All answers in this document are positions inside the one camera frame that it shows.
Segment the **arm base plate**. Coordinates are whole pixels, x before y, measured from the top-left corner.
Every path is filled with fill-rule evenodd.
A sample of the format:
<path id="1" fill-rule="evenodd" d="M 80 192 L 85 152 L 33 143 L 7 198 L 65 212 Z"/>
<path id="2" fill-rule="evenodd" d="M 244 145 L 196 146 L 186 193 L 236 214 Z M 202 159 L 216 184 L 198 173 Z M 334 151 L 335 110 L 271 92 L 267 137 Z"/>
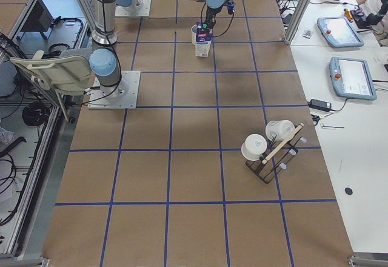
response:
<path id="1" fill-rule="evenodd" d="M 117 18 L 148 17 L 152 0 L 116 0 Z"/>
<path id="2" fill-rule="evenodd" d="M 113 109 L 135 109 L 138 98 L 138 90 L 141 72 L 136 70 L 123 70 L 122 78 L 118 88 L 100 86 L 98 78 L 95 77 L 93 86 L 99 87 L 91 91 L 87 107 L 91 110 L 113 110 Z"/>

